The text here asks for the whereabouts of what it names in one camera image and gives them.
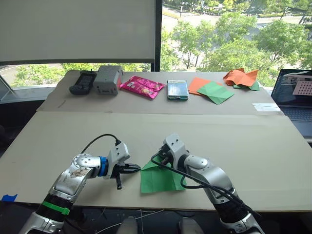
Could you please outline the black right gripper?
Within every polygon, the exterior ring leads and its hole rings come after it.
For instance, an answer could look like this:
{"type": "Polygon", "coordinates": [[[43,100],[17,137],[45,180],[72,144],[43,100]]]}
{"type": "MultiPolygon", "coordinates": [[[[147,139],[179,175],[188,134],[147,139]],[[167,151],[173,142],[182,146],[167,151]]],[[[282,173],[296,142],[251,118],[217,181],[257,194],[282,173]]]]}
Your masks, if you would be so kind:
{"type": "Polygon", "coordinates": [[[162,165],[172,166],[173,155],[170,150],[171,148],[167,144],[164,144],[158,151],[162,165]]]}

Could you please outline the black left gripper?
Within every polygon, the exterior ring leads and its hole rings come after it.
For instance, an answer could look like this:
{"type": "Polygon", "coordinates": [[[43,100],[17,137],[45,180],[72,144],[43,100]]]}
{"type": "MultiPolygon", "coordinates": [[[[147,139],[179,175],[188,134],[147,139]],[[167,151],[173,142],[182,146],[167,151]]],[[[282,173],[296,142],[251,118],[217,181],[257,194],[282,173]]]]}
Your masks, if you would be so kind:
{"type": "Polygon", "coordinates": [[[122,189],[122,183],[120,179],[121,174],[133,174],[140,171],[140,166],[133,163],[116,164],[113,168],[111,178],[116,180],[117,189],[122,189]]]}

